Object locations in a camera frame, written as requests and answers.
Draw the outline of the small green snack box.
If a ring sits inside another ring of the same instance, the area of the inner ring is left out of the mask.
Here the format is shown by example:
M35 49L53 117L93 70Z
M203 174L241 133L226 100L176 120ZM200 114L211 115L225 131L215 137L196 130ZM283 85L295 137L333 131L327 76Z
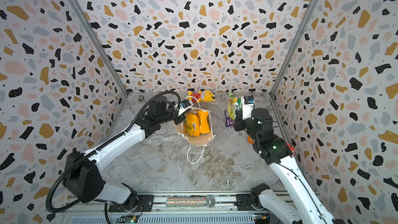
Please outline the small green snack box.
M228 98L228 117L232 120L236 118L236 111L242 110L241 97L236 96L232 92L229 92Z

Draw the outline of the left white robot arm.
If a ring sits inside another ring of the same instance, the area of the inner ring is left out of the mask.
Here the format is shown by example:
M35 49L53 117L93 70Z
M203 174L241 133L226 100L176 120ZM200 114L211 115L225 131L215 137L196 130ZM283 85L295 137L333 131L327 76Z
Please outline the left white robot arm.
M70 170L62 185L81 203L102 201L117 203L125 211L138 205L137 192L126 184L105 181L101 172L122 153L145 140L161 128L161 124L180 124L192 108L188 99L175 102L167 99L167 92L152 97L139 110L133 121L120 133L86 152L73 152L67 160Z

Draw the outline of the orange snack packet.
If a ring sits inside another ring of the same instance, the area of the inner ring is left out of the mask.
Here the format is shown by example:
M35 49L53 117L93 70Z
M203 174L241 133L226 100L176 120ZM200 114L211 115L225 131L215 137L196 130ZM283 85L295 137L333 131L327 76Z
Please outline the orange snack packet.
M247 136L247 141L248 141L248 143L250 143L250 144L253 144L253 143L254 143L253 139L252 139L250 136Z

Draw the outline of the purple snack packet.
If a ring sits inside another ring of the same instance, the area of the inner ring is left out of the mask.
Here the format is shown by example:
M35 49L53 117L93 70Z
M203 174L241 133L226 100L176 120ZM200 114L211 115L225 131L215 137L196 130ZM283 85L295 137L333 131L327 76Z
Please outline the purple snack packet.
M233 127L234 126L234 119L230 117L230 113L228 110L224 111L225 118L226 118L226 123L225 126L228 127Z

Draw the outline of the white printed paper bag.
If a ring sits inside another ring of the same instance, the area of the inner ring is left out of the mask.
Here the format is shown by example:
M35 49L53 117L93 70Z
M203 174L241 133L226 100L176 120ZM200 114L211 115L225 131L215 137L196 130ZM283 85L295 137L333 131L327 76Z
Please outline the white printed paper bag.
M189 142L187 151L187 161L190 164L197 164L203 156L205 147L214 140L215 135L212 128L211 111L201 108L200 103L192 101L192 96L187 96L180 104L178 116L173 120L177 134ZM190 150L192 146L202 147L202 153L197 161L190 160Z

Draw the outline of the yellow lemon candy bag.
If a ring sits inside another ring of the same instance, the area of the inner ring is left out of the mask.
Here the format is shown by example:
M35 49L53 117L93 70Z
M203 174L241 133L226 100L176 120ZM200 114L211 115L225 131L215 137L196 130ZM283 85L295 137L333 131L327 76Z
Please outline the yellow lemon candy bag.
M200 120L196 114L186 114L186 119L183 122L183 131L185 134L193 137L199 137Z

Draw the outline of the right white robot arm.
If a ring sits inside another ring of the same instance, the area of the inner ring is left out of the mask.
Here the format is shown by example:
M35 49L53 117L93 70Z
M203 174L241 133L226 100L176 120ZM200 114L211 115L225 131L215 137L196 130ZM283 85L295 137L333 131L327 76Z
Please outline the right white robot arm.
M269 111L255 108L237 111L235 131L245 131L253 141L253 149L278 176L295 206L289 205L272 191L260 184L251 189L254 208L271 211L283 224L342 224L321 203L301 172L288 144L274 134L273 119Z

